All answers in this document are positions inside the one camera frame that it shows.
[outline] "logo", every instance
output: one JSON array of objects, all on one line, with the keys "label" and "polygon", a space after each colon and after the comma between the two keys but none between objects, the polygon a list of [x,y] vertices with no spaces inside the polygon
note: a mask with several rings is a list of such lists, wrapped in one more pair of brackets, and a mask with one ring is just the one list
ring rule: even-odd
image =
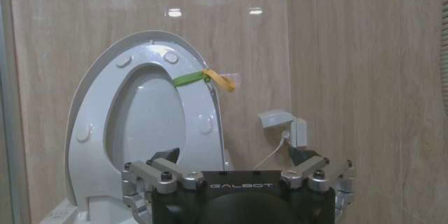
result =
[{"label": "logo", "polygon": [[211,184],[214,189],[247,189],[247,188],[272,188],[274,184]]}]

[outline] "wall tile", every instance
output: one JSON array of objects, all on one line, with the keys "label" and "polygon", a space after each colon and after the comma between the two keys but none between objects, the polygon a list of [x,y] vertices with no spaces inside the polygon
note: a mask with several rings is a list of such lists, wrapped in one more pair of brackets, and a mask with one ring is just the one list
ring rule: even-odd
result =
[{"label": "wall tile", "polygon": [[[263,131],[258,113],[291,109],[286,6],[286,0],[14,0],[34,223],[66,195],[66,120],[78,83],[107,47],[135,32],[182,35],[212,68],[240,75],[236,92],[220,92],[235,168],[252,168],[275,149],[280,132]],[[263,14],[250,14],[251,7]],[[183,16],[168,17],[170,8]],[[263,169],[290,165],[286,150]]]},{"label": "wall tile", "polygon": [[439,71],[442,0],[402,1],[403,207],[447,223],[448,132]]}]

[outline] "bolt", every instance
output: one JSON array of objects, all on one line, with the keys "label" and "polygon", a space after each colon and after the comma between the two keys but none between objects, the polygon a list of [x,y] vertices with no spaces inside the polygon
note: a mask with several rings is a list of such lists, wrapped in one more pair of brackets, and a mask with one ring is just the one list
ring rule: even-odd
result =
[{"label": "bolt", "polygon": [[127,162],[127,163],[124,164],[124,169],[126,169],[126,170],[130,170],[130,168],[131,168],[131,162]]},{"label": "bolt", "polygon": [[174,179],[174,175],[171,174],[171,172],[163,172],[160,175],[160,179],[163,182],[168,182]]},{"label": "bolt", "polygon": [[319,170],[315,171],[314,176],[315,176],[315,178],[323,179],[323,178],[326,178],[326,172],[319,169]]}]

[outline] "white toilet seat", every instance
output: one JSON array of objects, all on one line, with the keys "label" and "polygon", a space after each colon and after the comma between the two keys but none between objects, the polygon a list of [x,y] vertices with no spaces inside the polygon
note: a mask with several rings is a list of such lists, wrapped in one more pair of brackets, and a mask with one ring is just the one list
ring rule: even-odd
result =
[{"label": "white toilet seat", "polygon": [[171,83],[204,68],[191,45],[163,31],[131,35],[99,57],[67,127],[68,199],[79,212],[88,211],[90,198],[122,201],[123,164],[158,151],[180,147],[186,170],[226,168],[216,90],[204,81]]}]

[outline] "metal bracket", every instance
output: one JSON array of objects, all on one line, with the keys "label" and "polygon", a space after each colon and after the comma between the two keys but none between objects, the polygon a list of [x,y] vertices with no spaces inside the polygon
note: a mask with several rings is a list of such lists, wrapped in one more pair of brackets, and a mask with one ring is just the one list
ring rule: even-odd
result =
[{"label": "metal bracket", "polygon": [[179,166],[164,158],[158,158],[147,164],[136,161],[124,165],[123,203],[131,207],[134,219],[139,224],[152,223],[151,207],[147,205],[152,189],[162,194],[171,194],[178,189],[178,181],[190,190],[198,190],[206,182],[202,172],[183,173]]},{"label": "metal bracket", "polygon": [[355,200],[354,182],[356,170],[352,161],[343,165],[328,165],[323,170],[316,170],[308,176],[308,187],[311,190],[324,192],[332,187],[336,192],[335,221],[339,223],[344,219],[346,208]]},{"label": "metal bracket", "polygon": [[182,186],[188,190],[198,190],[204,184],[206,180],[204,174],[202,172],[184,173],[179,166],[164,158],[158,158],[154,160],[151,165],[159,170],[171,172],[180,180]]},{"label": "metal bracket", "polygon": [[327,165],[328,160],[319,156],[314,156],[300,165],[290,170],[282,171],[282,180],[287,182],[291,189],[299,189],[303,185],[303,180],[316,170]]}]

